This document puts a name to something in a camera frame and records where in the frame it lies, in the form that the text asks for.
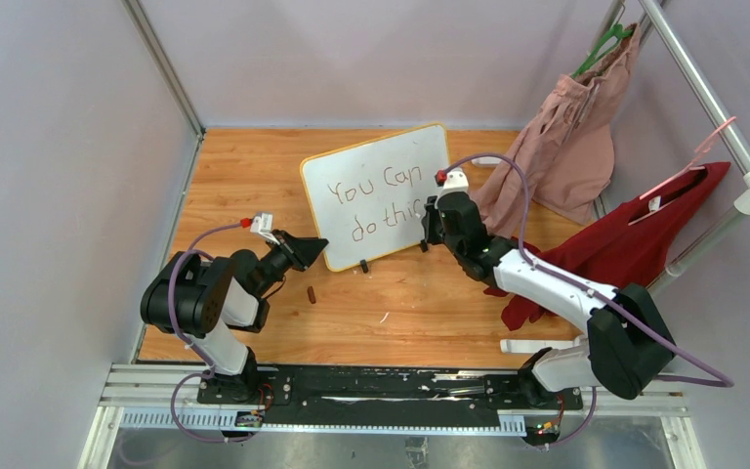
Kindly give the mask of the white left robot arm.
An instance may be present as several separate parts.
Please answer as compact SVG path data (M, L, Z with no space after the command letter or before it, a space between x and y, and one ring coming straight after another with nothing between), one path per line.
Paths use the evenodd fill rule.
M267 387L255 353L233 334L260 332L287 274L308 269L328 244L322 237L273 230L264 256L240 249L206 259L197 250L179 251L146 288L141 319L177 336L203 359L209 370L201 383L216 398L251 403Z

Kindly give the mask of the yellow framed whiteboard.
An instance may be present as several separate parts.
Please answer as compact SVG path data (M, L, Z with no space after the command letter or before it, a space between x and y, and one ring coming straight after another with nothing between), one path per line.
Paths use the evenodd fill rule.
M357 267L424 238L421 218L449 165L447 129L428 124L309 157L300 175L332 272Z

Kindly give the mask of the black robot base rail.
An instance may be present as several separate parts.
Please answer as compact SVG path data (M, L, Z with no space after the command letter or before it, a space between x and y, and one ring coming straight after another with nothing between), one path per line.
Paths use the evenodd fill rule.
M201 374L193 365L114 365L87 454L146 430L210 445L294 433L514 437L550 448L598 417L656 418L675 445L693 437L682 396L657 384L633 401L571 388L532 404L511 370L275 364L261 368L248 397Z

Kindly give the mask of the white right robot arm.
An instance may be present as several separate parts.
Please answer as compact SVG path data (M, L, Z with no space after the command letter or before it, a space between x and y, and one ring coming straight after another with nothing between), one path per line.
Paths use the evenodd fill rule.
M421 223L425 242L444 245L467 277L527 299L582 332L579 345L544 347L517 371L515 391L525 404L543 407L579 387L633 400L675 357L665 346L671 333L644 287L587 280L489 234L465 192L428 197Z

